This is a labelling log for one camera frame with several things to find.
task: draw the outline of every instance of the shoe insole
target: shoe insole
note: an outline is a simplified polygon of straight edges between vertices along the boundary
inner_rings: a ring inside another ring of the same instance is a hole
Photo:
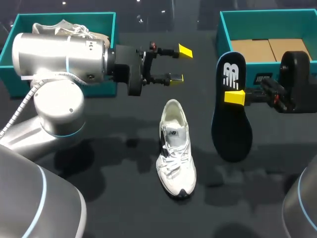
[[[225,103],[226,91],[245,90],[246,62],[238,52],[220,57],[216,69],[216,102],[211,123],[211,136],[218,154],[226,161],[239,162],[252,146],[252,128],[244,106]]]

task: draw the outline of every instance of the robot end effector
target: robot end effector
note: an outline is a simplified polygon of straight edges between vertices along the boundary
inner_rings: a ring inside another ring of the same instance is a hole
[[[150,42],[148,51],[117,45],[115,49],[108,49],[107,55],[107,74],[112,76],[114,82],[126,83],[129,96],[140,96],[142,86],[150,83],[169,86],[184,81],[182,74],[151,75],[152,62],[157,55],[175,59],[193,57],[192,51],[180,44],[178,50],[170,50],[158,48],[154,42]]]

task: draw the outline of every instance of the teal box wall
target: teal box wall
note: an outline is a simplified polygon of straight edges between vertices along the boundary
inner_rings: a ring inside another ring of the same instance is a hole
[[[233,51],[232,40],[303,39],[317,74],[317,11],[315,9],[221,11],[216,36],[218,57]],[[246,87],[254,88],[258,73],[278,78],[280,62],[248,62]]]
[[[63,19],[73,24],[85,25],[92,32],[109,36],[111,48],[118,43],[115,12],[18,14],[0,55],[0,79],[11,97],[24,97],[30,90],[27,82],[22,81],[13,68],[11,51],[15,36],[21,32],[32,33],[32,25],[35,22],[55,25]],[[115,97],[117,91],[117,84],[111,81],[81,87],[86,97]]]

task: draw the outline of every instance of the label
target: label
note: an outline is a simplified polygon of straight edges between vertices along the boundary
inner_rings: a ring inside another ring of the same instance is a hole
[[[260,85],[265,78],[272,78],[273,73],[258,73],[254,79],[253,85]]]

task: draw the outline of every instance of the white sneaker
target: white sneaker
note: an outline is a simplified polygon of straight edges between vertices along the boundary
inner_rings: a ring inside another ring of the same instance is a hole
[[[161,153],[157,172],[164,188],[172,196],[186,198],[196,185],[188,123],[180,103],[169,100],[159,123]]]
[[[33,34],[46,34],[57,36],[77,36],[88,39],[99,39],[105,42],[106,48],[110,47],[109,37],[100,33],[90,32],[86,26],[72,24],[68,21],[62,20],[52,26],[45,26],[39,23],[34,23],[32,26]]]

